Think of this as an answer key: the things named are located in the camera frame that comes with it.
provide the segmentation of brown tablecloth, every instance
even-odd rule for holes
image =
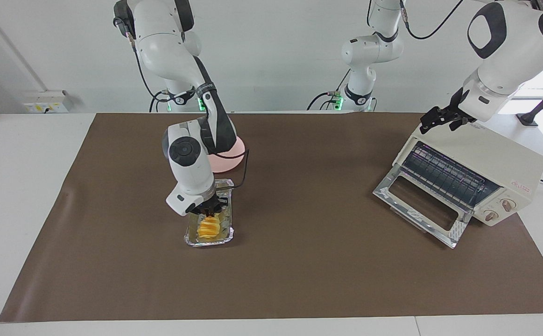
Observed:
[[[161,136],[195,117],[96,116],[0,322],[543,313],[518,216],[451,250],[372,195],[418,114],[233,115],[235,239],[186,246]]]

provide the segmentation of black pole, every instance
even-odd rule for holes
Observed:
[[[535,122],[535,116],[543,110],[543,100],[528,113],[519,113],[516,117],[524,126],[538,126]]]

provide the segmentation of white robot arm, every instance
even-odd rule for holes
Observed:
[[[423,133],[447,123],[456,130],[489,120],[523,83],[543,71],[543,1],[491,2],[472,18],[467,37],[483,63],[449,106],[435,106],[421,118]]]
[[[358,36],[342,46],[342,60],[350,66],[350,80],[340,90],[342,109],[363,111],[370,104],[376,73],[370,66],[395,60],[403,51],[398,37],[400,0],[374,0],[367,22],[373,35]]]
[[[161,78],[195,87],[207,111],[205,117],[165,131],[164,155],[178,181],[166,202],[182,216],[220,212],[225,203],[216,194],[207,155],[229,151],[236,132],[205,66],[185,45],[186,32],[194,25],[188,0],[175,0],[173,8],[162,0],[121,0],[114,12],[130,18],[124,29],[135,37],[145,67]]]

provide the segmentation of table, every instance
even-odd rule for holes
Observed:
[[[0,116],[0,311],[83,143],[94,114]],[[543,155],[538,128],[497,115],[487,127]],[[543,185],[520,212],[543,254]],[[0,324],[1,334],[543,334],[541,315],[474,315],[249,321],[124,321]]]

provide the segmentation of pink plate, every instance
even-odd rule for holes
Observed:
[[[220,153],[221,156],[232,157],[244,153],[244,142],[239,137],[236,137],[236,143],[226,153]],[[244,156],[241,156],[237,159],[222,159],[216,157],[215,155],[209,155],[209,163],[211,164],[211,170],[214,173],[224,173],[236,168],[240,162],[244,159]]]

